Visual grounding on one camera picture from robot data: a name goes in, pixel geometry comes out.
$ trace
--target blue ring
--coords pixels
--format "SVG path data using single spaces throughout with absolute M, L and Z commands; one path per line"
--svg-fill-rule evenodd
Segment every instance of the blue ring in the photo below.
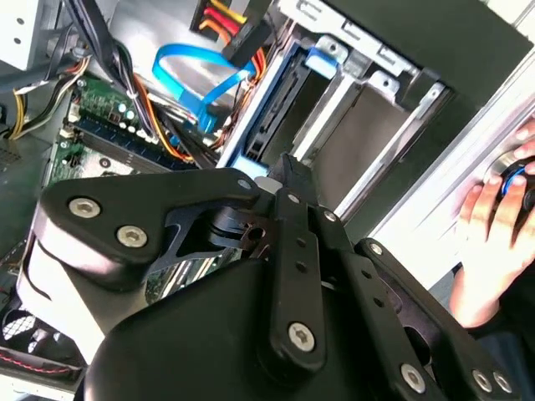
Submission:
M 507 180 L 505 181 L 505 183 L 503 184 L 503 187 L 502 187 L 502 196 L 505 196 L 506 193 L 509 191 L 509 187 L 511 186 L 512 184 L 512 180 L 517 176 L 517 175 L 520 175 L 522 174 L 526 169 L 524 167 L 522 167 L 521 169 L 515 171 L 509 178 L 507 178 Z

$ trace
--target finger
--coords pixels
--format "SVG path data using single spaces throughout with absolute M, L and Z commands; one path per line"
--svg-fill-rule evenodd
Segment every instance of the finger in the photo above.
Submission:
M 468 236 L 470 240 L 484 242 L 487 240 L 489 222 L 496 196 L 502 186 L 502 177 L 492 176 L 481 190 L 474 210 L 471 213 Z
M 535 119 L 531 119 L 515 134 L 518 140 L 527 140 L 528 138 L 534 135 L 535 135 Z
M 488 240 L 496 244 L 496 246 L 506 246 L 508 249 L 512 245 L 512 233 L 514 232 L 518 213 L 522 208 L 522 200 L 525 193 L 526 178 L 521 175 L 515 176 L 496 210 L 489 231 Z
M 531 264 L 535 259 L 535 209 L 530 212 L 526 222 L 518 232 L 513 250 L 524 262 L 523 267 Z
M 515 157 L 518 159 L 527 159 L 535 155 L 535 140 L 530 140 L 515 150 Z
M 535 161 L 526 165 L 525 170 L 529 175 L 535 175 Z
M 470 225 L 471 213 L 474 210 L 477 199 L 482 192 L 483 187 L 481 185 L 474 186 L 461 206 L 459 212 L 459 220 L 456 225 L 456 236 L 459 241 L 465 241 L 468 237 L 468 226 Z

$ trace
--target hand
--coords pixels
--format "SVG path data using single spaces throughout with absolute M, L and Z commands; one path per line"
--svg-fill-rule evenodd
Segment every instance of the hand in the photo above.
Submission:
M 517 136 L 535 134 L 530 122 Z M 519 157 L 535 155 L 535 140 L 517 150 Z M 535 174 L 535 164 L 526 168 Z M 493 176 L 485 186 L 476 185 L 466 197 L 457 223 L 463 268 L 457 273 L 450 307 L 463 327 L 488 322 L 499 309 L 499 298 L 535 258 L 535 211 L 515 233 L 515 223 L 526 191 L 526 179 L 515 177 L 492 218 L 502 178 Z
M 517 138 L 519 140 L 526 140 L 533 136 L 535 136 L 535 119 L 532 119 L 517 132 Z M 530 140 L 515 150 L 515 156 L 518 159 L 527 159 L 528 157 L 535 156 L 535 140 Z M 526 166 L 526 172 L 529 175 L 535 175 L 535 161 Z

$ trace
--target green circuit board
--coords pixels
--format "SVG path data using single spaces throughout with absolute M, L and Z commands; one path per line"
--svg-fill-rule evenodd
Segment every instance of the green circuit board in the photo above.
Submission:
M 48 183 L 75 178 L 92 178 L 107 175 L 128 175 L 135 171 L 101 153 L 86 147 L 77 140 L 59 137 L 56 143 L 55 155 Z
M 81 110 L 94 114 L 113 124 L 125 123 L 137 127 L 139 118 L 134 104 L 125 95 L 105 81 L 85 77 L 79 87 Z

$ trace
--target screw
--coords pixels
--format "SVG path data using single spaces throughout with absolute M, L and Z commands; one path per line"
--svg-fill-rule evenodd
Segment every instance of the screw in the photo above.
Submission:
M 290 198 L 293 203 L 299 203 L 299 198 L 294 194 L 288 194 L 288 198 Z
M 336 221 L 336 215 L 332 211 L 324 211 L 325 217 L 327 217 L 327 220 L 335 222 Z
M 316 341 L 314 335 L 304 324 L 295 322 L 288 329 L 288 336 L 293 345 L 304 353 L 310 353 L 314 349 Z
M 117 231 L 117 239 L 129 248 L 141 248 L 147 243 L 148 237 L 139 227 L 122 226 Z
M 509 384 L 509 382 L 500 373 L 494 372 L 492 375 L 494 376 L 496 383 L 498 383 L 498 386 L 500 386 L 503 391 L 506 393 L 512 393 L 511 384 Z
M 92 219 L 100 214 L 100 206 L 88 198 L 76 198 L 69 202 L 69 210 L 75 216 Z
M 237 183 L 242 187 L 242 188 L 245 188 L 246 190 L 250 190 L 252 187 L 251 187 L 251 184 L 249 184 L 247 181 L 245 180 L 238 180 Z
M 383 250 L 381 249 L 381 247 L 377 244 L 371 244 L 369 246 L 371 248 L 371 250 L 373 252 L 375 252 L 377 255 L 382 255 L 383 254 Z
M 425 392 L 425 381 L 421 377 L 420 372 L 416 368 L 408 363 L 401 365 L 401 376 L 409 387 L 415 390 L 418 394 L 423 394 Z
M 488 381 L 488 378 L 483 373 L 477 369 L 474 369 L 471 371 L 471 375 L 474 377 L 474 380 L 476 380 L 477 385 L 479 385 L 479 387 L 481 387 L 484 391 L 487 393 L 492 391 L 491 382 Z

